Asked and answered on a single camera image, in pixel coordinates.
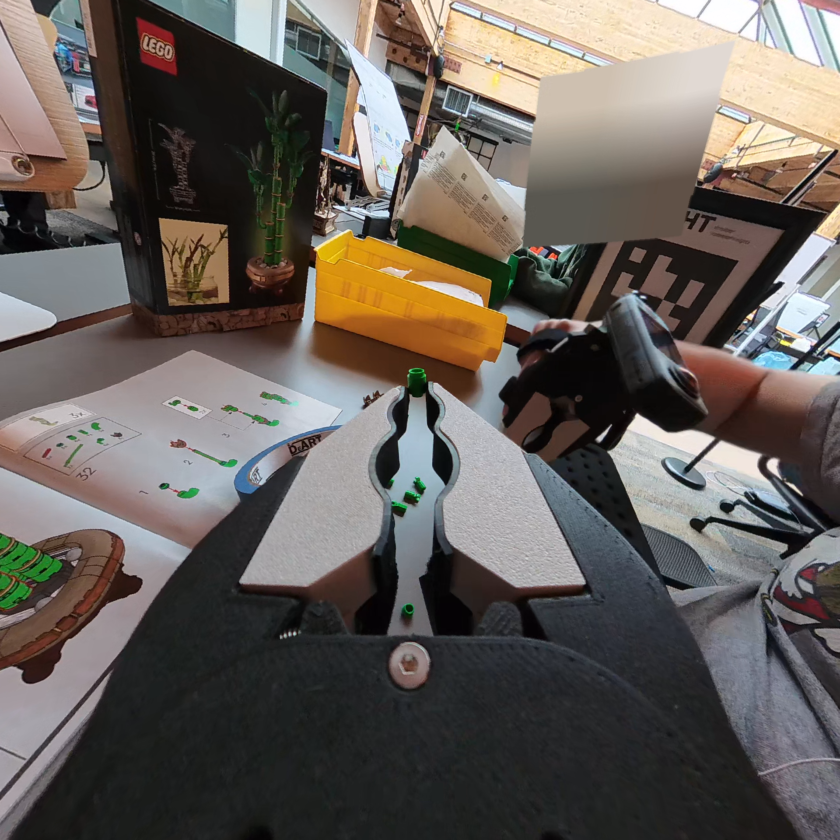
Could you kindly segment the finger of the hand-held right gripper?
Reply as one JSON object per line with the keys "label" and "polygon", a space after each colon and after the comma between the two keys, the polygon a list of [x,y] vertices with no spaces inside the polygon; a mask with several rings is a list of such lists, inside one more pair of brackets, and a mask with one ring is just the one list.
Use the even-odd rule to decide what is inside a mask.
{"label": "finger of the hand-held right gripper", "polygon": [[513,409],[504,417],[504,434],[524,452],[537,455],[546,462],[579,447],[580,438],[590,432],[576,412],[578,403],[569,396],[549,398],[534,393],[513,416]]}

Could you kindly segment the white printed paper bags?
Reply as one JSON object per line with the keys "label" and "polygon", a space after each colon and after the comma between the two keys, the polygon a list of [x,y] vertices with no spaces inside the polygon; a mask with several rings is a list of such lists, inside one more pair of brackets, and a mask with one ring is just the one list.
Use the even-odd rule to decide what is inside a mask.
{"label": "white printed paper bags", "polygon": [[522,247],[526,214],[520,202],[442,128],[420,162],[397,217],[407,227],[507,261]]}

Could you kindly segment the black round stand base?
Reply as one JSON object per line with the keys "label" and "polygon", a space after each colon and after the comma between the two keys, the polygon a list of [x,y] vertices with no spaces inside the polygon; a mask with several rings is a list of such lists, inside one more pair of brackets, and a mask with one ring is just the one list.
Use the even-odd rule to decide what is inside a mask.
{"label": "black round stand base", "polygon": [[707,480],[697,469],[699,463],[716,447],[721,440],[714,438],[694,458],[685,461],[676,457],[662,458],[660,464],[664,471],[681,485],[692,490],[704,490]]}

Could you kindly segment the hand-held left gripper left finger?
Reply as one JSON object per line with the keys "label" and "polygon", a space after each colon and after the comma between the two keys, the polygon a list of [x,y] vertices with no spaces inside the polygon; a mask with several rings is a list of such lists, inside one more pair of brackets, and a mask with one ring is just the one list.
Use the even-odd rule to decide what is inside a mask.
{"label": "hand-held left gripper left finger", "polygon": [[239,579],[243,589],[331,602],[341,614],[373,596],[386,495],[371,465],[376,446],[396,430],[392,410],[403,396],[402,386],[392,388],[302,460]]}

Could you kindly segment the scattered green lego clip pieces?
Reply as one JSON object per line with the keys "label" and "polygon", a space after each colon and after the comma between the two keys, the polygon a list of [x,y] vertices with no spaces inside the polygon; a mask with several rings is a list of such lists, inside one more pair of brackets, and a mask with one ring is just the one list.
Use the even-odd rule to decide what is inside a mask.
{"label": "scattered green lego clip pieces", "polygon": [[383,487],[390,499],[391,514],[397,518],[404,517],[408,510],[417,507],[427,491],[427,483],[422,476],[392,477],[384,482]]}

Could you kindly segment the lego instruction booklet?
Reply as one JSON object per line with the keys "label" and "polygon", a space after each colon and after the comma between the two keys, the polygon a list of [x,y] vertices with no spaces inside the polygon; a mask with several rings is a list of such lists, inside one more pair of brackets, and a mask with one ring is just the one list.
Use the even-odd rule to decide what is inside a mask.
{"label": "lego instruction booklet", "polygon": [[71,740],[237,473],[336,406],[195,351],[2,421],[2,813]]}

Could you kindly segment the green plastic bin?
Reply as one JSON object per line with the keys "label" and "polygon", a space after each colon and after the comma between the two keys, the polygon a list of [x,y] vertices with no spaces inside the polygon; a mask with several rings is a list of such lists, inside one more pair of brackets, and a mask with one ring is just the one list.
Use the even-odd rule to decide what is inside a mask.
{"label": "green plastic bin", "polygon": [[510,255],[501,261],[432,234],[423,228],[399,224],[397,244],[419,255],[444,262],[460,270],[490,280],[489,307],[499,309],[508,298],[516,279],[519,257]]}

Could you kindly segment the person's right hand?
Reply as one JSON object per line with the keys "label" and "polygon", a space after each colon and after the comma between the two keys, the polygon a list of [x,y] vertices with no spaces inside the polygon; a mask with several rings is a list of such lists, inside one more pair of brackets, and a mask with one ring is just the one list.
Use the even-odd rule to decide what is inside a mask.
{"label": "person's right hand", "polygon": [[523,352],[550,352],[572,334],[586,333],[592,329],[588,322],[573,319],[546,319],[535,324],[528,340],[521,346]]}

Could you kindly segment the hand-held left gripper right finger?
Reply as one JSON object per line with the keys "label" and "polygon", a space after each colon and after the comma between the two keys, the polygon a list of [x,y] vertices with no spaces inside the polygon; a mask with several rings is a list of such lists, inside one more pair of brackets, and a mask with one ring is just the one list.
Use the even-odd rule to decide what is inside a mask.
{"label": "hand-held left gripper right finger", "polygon": [[474,614],[493,602],[582,594],[585,577],[520,447],[435,382],[427,424],[444,483],[434,520],[449,567],[444,591]]}

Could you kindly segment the yellow plastic bin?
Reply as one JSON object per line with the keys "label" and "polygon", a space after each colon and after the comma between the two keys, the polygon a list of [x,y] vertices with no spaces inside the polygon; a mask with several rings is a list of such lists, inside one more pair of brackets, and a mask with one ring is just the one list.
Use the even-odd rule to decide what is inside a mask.
{"label": "yellow plastic bin", "polygon": [[[489,308],[489,279],[350,230],[314,252],[316,321],[471,371],[497,360],[508,319]],[[381,272],[386,266],[467,287],[486,306]]]}

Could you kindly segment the blue masking tape roll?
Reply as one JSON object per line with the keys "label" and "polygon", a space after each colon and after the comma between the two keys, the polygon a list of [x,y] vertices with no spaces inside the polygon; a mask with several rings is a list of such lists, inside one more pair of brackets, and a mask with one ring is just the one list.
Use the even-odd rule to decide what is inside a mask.
{"label": "blue masking tape roll", "polygon": [[306,457],[309,450],[341,428],[332,425],[295,434],[268,447],[238,469],[234,488],[240,500],[246,499],[295,457]]}

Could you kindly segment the black office chair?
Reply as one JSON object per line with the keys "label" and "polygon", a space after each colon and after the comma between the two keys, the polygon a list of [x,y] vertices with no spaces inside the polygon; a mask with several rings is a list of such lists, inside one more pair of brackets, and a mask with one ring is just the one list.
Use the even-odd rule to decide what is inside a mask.
{"label": "black office chair", "polygon": [[647,524],[642,530],[667,585],[681,591],[717,585],[707,563],[687,542]]}

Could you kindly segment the white board easel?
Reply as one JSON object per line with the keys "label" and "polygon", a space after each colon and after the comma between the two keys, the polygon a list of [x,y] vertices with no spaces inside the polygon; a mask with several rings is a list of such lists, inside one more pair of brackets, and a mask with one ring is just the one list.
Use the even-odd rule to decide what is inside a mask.
{"label": "white board easel", "polygon": [[372,162],[380,194],[393,192],[403,147],[411,141],[392,79],[374,66],[349,40],[344,45],[364,96]]}

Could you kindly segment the person's grey printed shirt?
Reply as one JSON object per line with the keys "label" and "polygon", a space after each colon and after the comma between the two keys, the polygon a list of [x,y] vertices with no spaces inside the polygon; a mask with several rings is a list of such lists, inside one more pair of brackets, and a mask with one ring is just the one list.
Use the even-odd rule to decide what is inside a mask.
{"label": "person's grey printed shirt", "polygon": [[838,377],[780,374],[715,431],[795,467],[833,527],[760,582],[675,595],[733,730],[801,838],[839,837]]}

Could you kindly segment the lego set box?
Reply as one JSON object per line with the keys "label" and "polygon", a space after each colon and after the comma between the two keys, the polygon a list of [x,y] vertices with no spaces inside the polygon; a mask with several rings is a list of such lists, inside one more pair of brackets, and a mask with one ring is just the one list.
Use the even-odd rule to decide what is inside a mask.
{"label": "lego set box", "polygon": [[132,313],[300,320],[328,93],[155,2],[84,2]]}

